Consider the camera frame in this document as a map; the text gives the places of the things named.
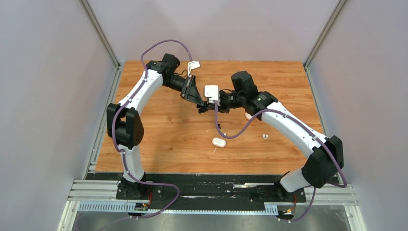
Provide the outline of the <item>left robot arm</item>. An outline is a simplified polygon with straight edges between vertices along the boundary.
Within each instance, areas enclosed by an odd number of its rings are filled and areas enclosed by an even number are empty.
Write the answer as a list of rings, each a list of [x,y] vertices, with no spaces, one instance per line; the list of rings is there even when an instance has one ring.
[[[120,186],[129,189],[136,199],[147,194],[145,171],[141,165],[140,143],[144,136],[141,113],[152,97],[161,87],[165,86],[180,92],[181,98],[203,106],[204,101],[196,86],[195,76],[191,71],[199,68],[199,61],[190,61],[187,65],[187,76],[176,74],[179,59],[166,53],[160,61],[149,61],[141,79],[119,103],[111,103],[106,109],[108,136],[120,152],[124,166],[123,179]]]

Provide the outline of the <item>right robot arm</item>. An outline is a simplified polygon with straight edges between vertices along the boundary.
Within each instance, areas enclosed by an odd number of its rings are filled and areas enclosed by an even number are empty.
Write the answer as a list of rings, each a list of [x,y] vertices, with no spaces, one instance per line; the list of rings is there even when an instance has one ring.
[[[340,174],[343,180],[342,184],[336,186],[347,186],[342,172],[344,156],[340,138],[335,135],[329,138],[300,121],[271,93],[259,91],[247,71],[233,74],[231,81],[234,87],[231,92],[225,92],[217,85],[206,85],[204,96],[207,101],[199,112],[214,110],[218,114],[243,108],[252,116],[250,122],[258,119],[272,126],[295,144],[307,158],[303,167],[277,178],[274,185],[275,195],[279,200],[287,201],[296,190],[304,187],[322,188],[336,174]]]

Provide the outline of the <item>black glossy charging case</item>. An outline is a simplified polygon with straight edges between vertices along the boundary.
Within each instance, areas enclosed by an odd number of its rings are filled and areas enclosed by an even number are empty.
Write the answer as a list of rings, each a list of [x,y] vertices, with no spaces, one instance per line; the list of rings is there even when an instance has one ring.
[[[197,110],[198,110],[198,113],[199,113],[199,114],[203,114],[203,113],[205,113],[205,112],[208,111],[205,107],[197,108]]]

